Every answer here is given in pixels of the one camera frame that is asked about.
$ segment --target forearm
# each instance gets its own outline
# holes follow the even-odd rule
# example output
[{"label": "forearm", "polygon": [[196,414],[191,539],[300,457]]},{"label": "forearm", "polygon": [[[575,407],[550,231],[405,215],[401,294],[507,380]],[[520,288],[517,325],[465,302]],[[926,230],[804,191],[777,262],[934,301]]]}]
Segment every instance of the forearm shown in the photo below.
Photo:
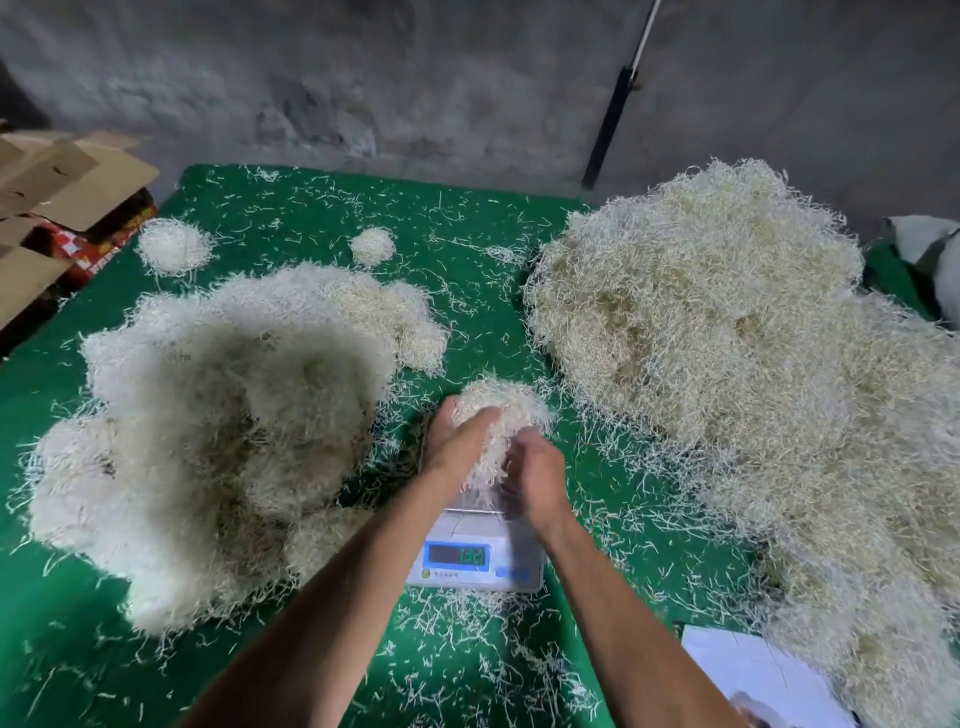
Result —
[{"label": "forearm", "polygon": [[229,665],[181,728],[336,726],[448,490],[429,473],[411,481]]},{"label": "forearm", "polygon": [[541,535],[620,728],[743,728],[572,514]]}]

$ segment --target person's left hand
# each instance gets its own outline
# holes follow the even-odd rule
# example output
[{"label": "person's left hand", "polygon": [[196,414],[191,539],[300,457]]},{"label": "person's left hand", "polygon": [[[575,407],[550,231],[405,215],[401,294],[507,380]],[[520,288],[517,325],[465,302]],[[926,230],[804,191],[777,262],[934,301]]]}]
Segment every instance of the person's left hand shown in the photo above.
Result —
[{"label": "person's left hand", "polygon": [[453,423],[457,398],[447,397],[433,416],[423,448],[421,474],[435,474],[445,484],[460,487],[480,459],[490,425],[500,419],[497,407],[485,407],[459,427]]}]

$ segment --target blue display frame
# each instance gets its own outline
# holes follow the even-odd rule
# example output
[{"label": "blue display frame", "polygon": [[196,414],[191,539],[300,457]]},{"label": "blue display frame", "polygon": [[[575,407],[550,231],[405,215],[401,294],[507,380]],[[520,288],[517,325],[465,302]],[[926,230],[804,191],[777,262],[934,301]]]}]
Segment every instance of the blue display frame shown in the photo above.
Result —
[{"label": "blue display frame", "polygon": [[[448,564],[446,561],[431,561],[431,546],[447,546],[450,548],[482,548],[484,552],[484,563],[482,567],[476,564]],[[490,570],[491,548],[490,544],[460,544],[450,541],[427,541],[423,544],[423,568],[424,569],[450,569],[455,571],[489,571]]]}]

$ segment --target hand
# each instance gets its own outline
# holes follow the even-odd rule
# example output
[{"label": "hand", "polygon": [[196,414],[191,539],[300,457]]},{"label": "hand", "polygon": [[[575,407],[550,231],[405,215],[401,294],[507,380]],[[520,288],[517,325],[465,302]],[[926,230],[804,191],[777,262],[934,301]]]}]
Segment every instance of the hand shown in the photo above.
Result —
[{"label": "hand", "polygon": [[497,407],[485,407],[459,427],[453,423],[457,398],[447,397],[426,433],[421,474],[434,474],[460,487],[487,444],[490,425],[500,419]]},{"label": "hand", "polygon": [[566,498],[564,454],[535,427],[516,434],[507,455],[507,475],[518,486],[523,513],[543,540],[573,515]]}]

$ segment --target black pole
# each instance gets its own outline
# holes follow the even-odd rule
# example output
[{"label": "black pole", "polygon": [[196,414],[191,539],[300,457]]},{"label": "black pole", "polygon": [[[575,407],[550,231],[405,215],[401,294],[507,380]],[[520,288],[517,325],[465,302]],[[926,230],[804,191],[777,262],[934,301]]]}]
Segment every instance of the black pole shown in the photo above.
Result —
[{"label": "black pole", "polygon": [[593,142],[587,171],[584,172],[584,178],[580,180],[580,186],[584,189],[593,189],[596,184],[600,167],[603,166],[603,160],[607,157],[607,150],[610,149],[610,143],[613,141],[616,125],[620,123],[620,116],[623,115],[623,108],[627,104],[627,97],[633,85],[633,75],[633,70],[625,65],[620,69],[620,75],[616,77],[613,96],[607,106],[607,113],[604,114],[603,124],[600,125],[600,133],[597,135],[597,140]]}]

